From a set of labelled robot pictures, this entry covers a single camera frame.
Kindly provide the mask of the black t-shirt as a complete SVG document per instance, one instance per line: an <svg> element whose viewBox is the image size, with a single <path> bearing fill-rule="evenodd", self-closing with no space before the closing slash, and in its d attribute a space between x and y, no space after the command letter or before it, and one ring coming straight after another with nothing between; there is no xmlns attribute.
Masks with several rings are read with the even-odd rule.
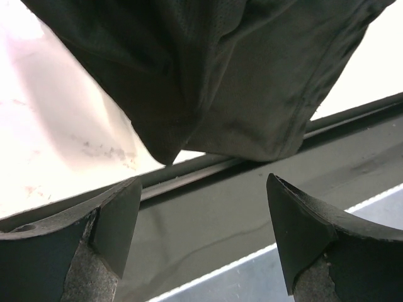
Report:
<svg viewBox="0 0 403 302"><path fill-rule="evenodd" d="M158 162L182 150L272 162L390 1L26 1Z"/></svg>

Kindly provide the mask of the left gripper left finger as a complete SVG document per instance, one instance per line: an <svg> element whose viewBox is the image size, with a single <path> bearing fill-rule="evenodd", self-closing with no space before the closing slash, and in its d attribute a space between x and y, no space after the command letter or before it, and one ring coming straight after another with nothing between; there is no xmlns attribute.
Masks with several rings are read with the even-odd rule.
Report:
<svg viewBox="0 0 403 302"><path fill-rule="evenodd" d="M140 206L138 178L1 220L2 301L112 301Z"/></svg>

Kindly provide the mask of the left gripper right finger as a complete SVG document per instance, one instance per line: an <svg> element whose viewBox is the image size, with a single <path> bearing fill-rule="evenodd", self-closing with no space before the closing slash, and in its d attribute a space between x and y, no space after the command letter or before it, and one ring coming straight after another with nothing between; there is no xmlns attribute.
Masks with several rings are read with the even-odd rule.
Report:
<svg viewBox="0 0 403 302"><path fill-rule="evenodd" d="M347 213L274 174L266 188L295 301L402 301L402 230Z"/></svg>

